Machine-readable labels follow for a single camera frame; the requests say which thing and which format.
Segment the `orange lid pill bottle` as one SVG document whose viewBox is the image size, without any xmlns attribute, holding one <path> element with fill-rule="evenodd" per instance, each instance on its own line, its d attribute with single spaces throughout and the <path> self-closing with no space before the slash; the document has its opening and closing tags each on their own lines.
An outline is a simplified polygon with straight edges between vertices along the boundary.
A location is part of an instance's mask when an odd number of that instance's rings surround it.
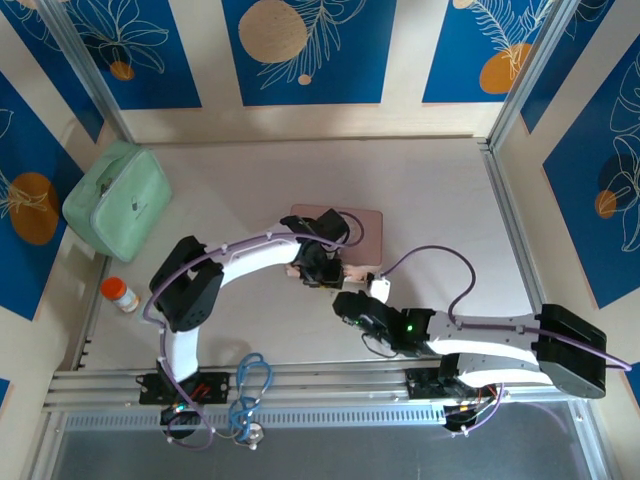
<svg viewBox="0 0 640 480">
<path fill-rule="evenodd" d="M 133 313 L 140 304 L 140 297 L 119 277 L 109 277 L 102 281 L 100 291 L 103 297 L 124 313 Z"/>
</svg>

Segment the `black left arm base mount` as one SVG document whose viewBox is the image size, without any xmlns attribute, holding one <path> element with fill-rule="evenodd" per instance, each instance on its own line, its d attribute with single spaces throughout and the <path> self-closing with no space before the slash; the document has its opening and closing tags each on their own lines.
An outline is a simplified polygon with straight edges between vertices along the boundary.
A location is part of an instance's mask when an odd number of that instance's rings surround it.
<svg viewBox="0 0 640 480">
<path fill-rule="evenodd" d="M 230 375 L 225 372 L 196 372 L 179 383 L 189 398 L 199 405 L 222 405 L 227 402 Z M 164 371 L 136 377 L 141 405 L 173 405 L 186 400 L 170 382 Z"/>
</svg>

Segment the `pink rectangular box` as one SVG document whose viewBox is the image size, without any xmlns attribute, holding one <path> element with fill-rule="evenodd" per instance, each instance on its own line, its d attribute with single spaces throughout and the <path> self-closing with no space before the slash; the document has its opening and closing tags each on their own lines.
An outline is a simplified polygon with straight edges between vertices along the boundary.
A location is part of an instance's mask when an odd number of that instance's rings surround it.
<svg viewBox="0 0 640 480">
<path fill-rule="evenodd" d="M 357 267 L 379 268 L 383 254 L 383 214 L 377 210 L 356 209 L 328 205 L 294 204 L 290 213 L 302 217 L 317 218 L 328 209 L 341 212 L 349 229 L 347 243 L 355 243 L 361 234 L 363 239 L 355 246 L 343 249 L 343 262 Z"/>
</svg>

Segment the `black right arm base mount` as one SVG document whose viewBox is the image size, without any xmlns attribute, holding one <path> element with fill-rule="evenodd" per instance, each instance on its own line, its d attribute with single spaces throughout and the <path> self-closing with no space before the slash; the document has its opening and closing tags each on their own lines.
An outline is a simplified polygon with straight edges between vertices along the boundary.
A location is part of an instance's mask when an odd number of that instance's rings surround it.
<svg viewBox="0 0 640 480">
<path fill-rule="evenodd" d="M 497 396 L 495 387 L 471 387 L 457 378 L 440 376 L 436 368 L 410 368 L 404 373 L 411 400 L 493 400 Z"/>
</svg>

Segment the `blue stethoscope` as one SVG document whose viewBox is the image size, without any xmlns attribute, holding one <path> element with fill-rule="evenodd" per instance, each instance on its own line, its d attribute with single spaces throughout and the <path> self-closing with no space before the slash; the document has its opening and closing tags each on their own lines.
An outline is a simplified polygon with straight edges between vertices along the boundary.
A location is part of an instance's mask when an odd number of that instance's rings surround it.
<svg viewBox="0 0 640 480">
<path fill-rule="evenodd" d="M 252 374 L 263 379 L 255 394 L 247 393 Z M 257 352 L 246 355 L 239 363 L 235 374 L 236 398 L 228 411 L 228 428 L 236 445 L 256 450 L 260 442 L 261 426 L 254 421 L 261 400 L 273 382 L 273 371 L 264 356 Z"/>
</svg>

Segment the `aluminium table side rail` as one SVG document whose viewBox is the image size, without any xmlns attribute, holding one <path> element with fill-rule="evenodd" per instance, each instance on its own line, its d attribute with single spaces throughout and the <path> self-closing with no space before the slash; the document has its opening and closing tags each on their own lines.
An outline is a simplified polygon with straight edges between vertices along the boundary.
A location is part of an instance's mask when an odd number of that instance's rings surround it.
<svg viewBox="0 0 640 480">
<path fill-rule="evenodd" d="M 95 322 L 101 305 L 100 285 L 106 278 L 106 274 L 111 267 L 111 258 L 102 254 L 97 254 L 99 261 L 97 270 L 92 274 L 86 292 L 88 299 L 85 302 L 84 317 L 81 328 L 75 343 L 74 353 L 71 360 L 71 370 L 77 371 L 84 367 L 83 357 L 85 356 L 85 345 L 91 340 L 95 329 Z"/>
<path fill-rule="evenodd" d="M 519 320 L 508 316 L 505 320 L 490 320 L 489 324 L 481 324 L 481 327 L 487 327 L 491 335 L 497 337 L 499 344 L 499 347 L 496 347 L 497 355 L 506 355 L 519 361 L 538 364 L 538 352 L 535 348 L 539 347 L 540 322 L 536 321 L 535 315 L 542 311 L 546 303 L 546 295 L 503 168 L 497 156 L 487 145 L 481 146 L 481 156 L 532 310 L 532 314 L 527 314 Z"/>
</svg>

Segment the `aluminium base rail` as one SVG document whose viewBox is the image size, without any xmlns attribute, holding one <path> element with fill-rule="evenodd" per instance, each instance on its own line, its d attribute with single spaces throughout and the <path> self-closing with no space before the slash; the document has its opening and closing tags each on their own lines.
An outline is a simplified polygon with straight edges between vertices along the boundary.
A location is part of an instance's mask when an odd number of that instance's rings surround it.
<svg viewBox="0 0 640 480">
<path fill-rule="evenodd" d="M 427 396 L 418 391 L 411 373 L 433 373 L 437 360 L 388 360 L 346 363 L 274 365 L 273 380 L 261 389 L 265 373 L 250 373 L 244 392 L 260 398 L 264 408 L 355 407 L 405 404 L 466 405 L 486 401 L 498 391 L 496 381 L 483 389 Z M 153 370 L 78 370 L 56 372 L 49 384 L 43 410 L 75 412 L 118 409 L 164 409 L 178 402 L 150 386 Z"/>
</svg>

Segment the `aluminium corner post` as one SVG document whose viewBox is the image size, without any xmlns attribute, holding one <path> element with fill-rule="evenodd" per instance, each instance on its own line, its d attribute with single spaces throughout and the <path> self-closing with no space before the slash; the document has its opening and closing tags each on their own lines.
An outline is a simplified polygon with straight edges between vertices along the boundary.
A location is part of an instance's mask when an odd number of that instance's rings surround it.
<svg viewBox="0 0 640 480">
<path fill-rule="evenodd" d="M 549 57 L 555 50 L 579 1 L 553 1 L 551 11 L 541 26 L 523 68 L 514 81 L 513 88 L 507 95 L 493 127 L 486 136 L 487 149 L 493 155 L 496 155 L 513 123 L 519 117 L 524 102 L 529 97 Z"/>
<path fill-rule="evenodd" d="M 106 123 L 118 139 L 134 143 L 115 98 L 65 7 L 58 0 L 34 1 L 40 17 Z"/>
</svg>

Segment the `mint green zip pouch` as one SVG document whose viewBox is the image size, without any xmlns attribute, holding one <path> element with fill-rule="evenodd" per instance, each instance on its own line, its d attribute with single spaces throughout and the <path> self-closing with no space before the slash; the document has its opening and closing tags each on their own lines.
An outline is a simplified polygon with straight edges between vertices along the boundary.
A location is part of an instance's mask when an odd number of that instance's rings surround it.
<svg viewBox="0 0 640 480">
<path fill-rule="evenodd" d="M 96 252 L 132 261 L 172 198 L 153 152 L 116 140 L 66 197 L 68 226 Z"/>
</svg>

